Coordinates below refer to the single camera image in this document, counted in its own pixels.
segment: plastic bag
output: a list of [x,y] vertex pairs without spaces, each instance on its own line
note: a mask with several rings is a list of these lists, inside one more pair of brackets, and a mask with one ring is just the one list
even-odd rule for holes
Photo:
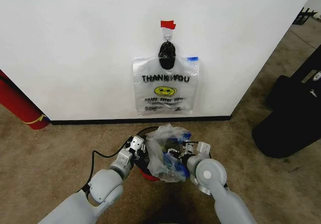
[[198,57],[175,57],[174,67],[166,70],[152,57],[133,62],[137,113],[189,114],[193,111],[199,79]]
[[170,144],[182,144],[190,138],[191,133],[184,128],[173,127],[171,124],[160,126],[146,136],[149,156],[150,173],[165,182],[185,181],[186,170],[181,162],[167,153]]

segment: baseboard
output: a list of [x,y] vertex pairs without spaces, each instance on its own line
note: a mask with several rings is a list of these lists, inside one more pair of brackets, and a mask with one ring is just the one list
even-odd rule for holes
[[103,125],[103,124],[136,124],[164,122],[194,122],[194,121],[226,121],[231,116],[183,117],[183,118],[152,118],[152,119],[116,119],[116,120],[53,120],[53,125]]

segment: brown carpet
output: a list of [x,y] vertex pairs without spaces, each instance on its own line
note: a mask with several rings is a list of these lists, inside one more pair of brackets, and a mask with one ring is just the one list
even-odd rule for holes
[[[292,26],[226,122],[172,123],[212,145],[228,184],[258,223],[321,222],[320,141],[286,159],[265,157],[251,130],[270,110],[264,100],[277,77],[291,76],[321,43],[321,23]],[[33,131],[0,107],[0,223],[36,223],[87,180],[91,151],[111,154],[152,124],[48,126]],[[95,170],[113,159],[96,158]],[[214,201],[187,180],[149,182],[133,168],[124,194],[98,223],[219,223]]]

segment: smiley face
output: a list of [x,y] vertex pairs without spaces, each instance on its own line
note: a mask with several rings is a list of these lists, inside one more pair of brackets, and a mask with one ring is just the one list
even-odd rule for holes
[[155,88],[155,93],[161,97],[171,97],[177,92],[174,87],[157,87]]

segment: red cylinder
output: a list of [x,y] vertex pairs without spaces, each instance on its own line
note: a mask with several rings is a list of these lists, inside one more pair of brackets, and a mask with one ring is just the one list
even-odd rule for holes
[[49,124],[46,116],[0,70],[0,103],[34,130]]
[[152,181],[152,182],[160,180],[159,178],[157,178],[157,177],[155,177],[155,176],[147,175],[147,174],[144,173],[141,169],[139,169],[139,170],[140,170],[142,176],[143,176],[146,180],[149,180],[149,181]]

